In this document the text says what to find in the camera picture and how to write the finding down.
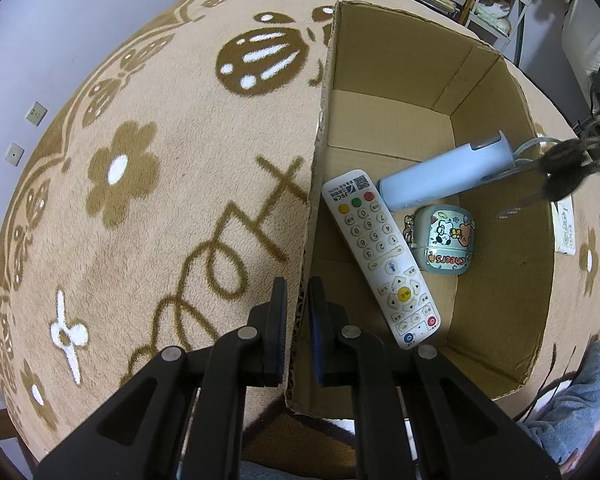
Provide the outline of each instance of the blue cloth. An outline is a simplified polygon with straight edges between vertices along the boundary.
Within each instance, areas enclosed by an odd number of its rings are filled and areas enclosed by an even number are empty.
[[[269,469],[263,465],[243,460],[240,462],[240,480],[317,480],[291,475],[277,469]]]
[[[584,450],[600,418],[600,341],[589,348],[582,370],[568,388],[555,394],[542,420],[518,425],[538,446],[561,464]]]

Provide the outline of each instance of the cardboard box flap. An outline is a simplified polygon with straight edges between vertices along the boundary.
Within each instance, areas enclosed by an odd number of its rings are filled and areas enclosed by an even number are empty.
[[[455,148],[448,116],[402,101],[334,90],[331,117],[330,146],[418,162]]]
[[[502,58],[453,112],[451,123],[458,146],[502,130],[515,149],[536,135],[522,89]]]
[[[446,85],[433,109],[450,116],[499,58],[499,53],[484,45],[474,46],[454,78]]]
[[[365,2],[339,2],[335,21],[347,47],[336,52],[333,89],[425,108],[433,108],[474,46],[483,45],[403,10]]]

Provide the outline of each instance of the yellow button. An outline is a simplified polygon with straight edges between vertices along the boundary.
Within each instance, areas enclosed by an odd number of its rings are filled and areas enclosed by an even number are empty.
[[[398,299],[401,302],[409,301],[411,299],[411,289],[408,286],[402,286],[398,289]]]

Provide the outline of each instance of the white wall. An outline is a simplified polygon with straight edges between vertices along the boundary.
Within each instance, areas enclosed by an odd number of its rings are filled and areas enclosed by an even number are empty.
[[[533,0],[525,15],[520,70],[554,102],[570,123],[575,123],[587,117],[589,107],[562,49],[562,24],[568,9],[564,0]],[[481,30],[478,27],[472,25],[471,30],[493,43],[490,34],[488,39],[478,32]],[[504,55],[513,60],[515,51],[514,36]]]
[[[30,153],[64,102],[111,51],[177,1],[0,2],[0,226]],[[34,101],[48,108],[38,127],[24,118]],[[25,150],[17,168],[4,160],[11,142]]]

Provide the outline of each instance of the wall outlet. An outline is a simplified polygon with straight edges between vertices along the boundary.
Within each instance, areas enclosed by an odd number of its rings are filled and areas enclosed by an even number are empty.
[[[11,146],[9,146],[9,151],[4,156],[4,160],[6,160],[9,164],[13,164],[14,166],[17,166],[18,163],[20,162],[20,159],[22,158],[23,153],[24,153],[24,150],[20,146],[18,146],[15,142],[12,142]]]
[[[41,105],[38,101],[36,101],[35,103],[33,103],[31,110],[29,110],[29,113],[27,114],[27,121],[29,121],[30,123],[34,123],[36,126],[38,126],[42,122],[42,119],[44,118],[45,114],[46,108],[43,107],[43,105]]]

